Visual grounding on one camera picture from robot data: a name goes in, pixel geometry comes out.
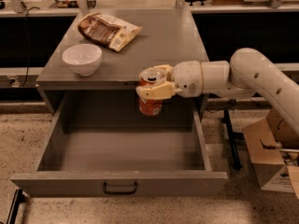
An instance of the cardboard box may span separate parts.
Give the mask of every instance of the cardboard box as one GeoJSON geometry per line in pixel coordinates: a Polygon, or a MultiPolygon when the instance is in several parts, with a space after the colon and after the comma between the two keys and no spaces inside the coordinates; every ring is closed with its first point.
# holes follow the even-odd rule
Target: cardboard box
{"type": "Polygon", "coordinates": [[[275,109],[243,134],[261,189],[293,192],[299,199],[299,136],[275,109]]]}

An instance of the drawer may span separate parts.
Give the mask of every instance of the drawer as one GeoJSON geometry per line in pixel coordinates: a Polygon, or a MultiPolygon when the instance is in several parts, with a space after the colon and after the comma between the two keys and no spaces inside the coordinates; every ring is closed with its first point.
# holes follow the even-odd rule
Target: drawer
{"type": "Polygon", "coordinates": [[[135,91],[67,91],[31,174],[31,196],[196,196],[219,192],[193,99],[173,97],[146,117],[135,91]]]}

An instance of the concrete floor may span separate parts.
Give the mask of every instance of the concrete floor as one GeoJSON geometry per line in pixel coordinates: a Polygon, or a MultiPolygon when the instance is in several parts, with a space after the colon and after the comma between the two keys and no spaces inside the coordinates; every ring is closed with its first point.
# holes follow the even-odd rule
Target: concrete floor
{"type": "MultiPolygon", "coordinates": [[[[210,100],[210,110],[227,101],[210,100]]],[[[266,116],[267,108],[237,102],[230,111],[234,131],[240,132],[266,116]]],[[[223,112],[206,111],[204,136],[213,171],[225,171],[229,182],[211,197],[178,198],[29,198],[21,204],[16,223],[299,223],[299,202],[294,194],[261,191],[244,144],[238,144],[243,168],[232,168],[223,112]]],[[[0,221],[6,222],[17,188],[14,173],[30,173],[51,125],[43,104],[0,104],[0,221]]]]}

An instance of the white bowl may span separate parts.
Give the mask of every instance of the white bowl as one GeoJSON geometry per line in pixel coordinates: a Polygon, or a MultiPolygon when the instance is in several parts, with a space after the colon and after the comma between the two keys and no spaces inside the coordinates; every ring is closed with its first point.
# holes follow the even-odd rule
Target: white bowl
{"type": "Polygon", "coordinates": [[[63,53],[64,63],[82,76],[93,74],[99,67],[101,58],[102,50],[93,44],[79,44],[66,49],[63,53]]]}

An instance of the robotic hand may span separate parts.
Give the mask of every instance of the robotic hand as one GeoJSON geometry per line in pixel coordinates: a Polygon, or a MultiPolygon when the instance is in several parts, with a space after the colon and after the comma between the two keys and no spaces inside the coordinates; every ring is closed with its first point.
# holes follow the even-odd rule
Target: robotic hand
{"type": "Polygon", "coordinates": [[[187,98],[213,93],[240,99],[257,92],[299,135],[298,85],[255,49],[239,49],[230,63],[189,61],[148,70],[151,79],[157,74],[161,79],[153,85],[138,86],[136,92],[141,98],[163,100],[176,94],[187,98]]]}

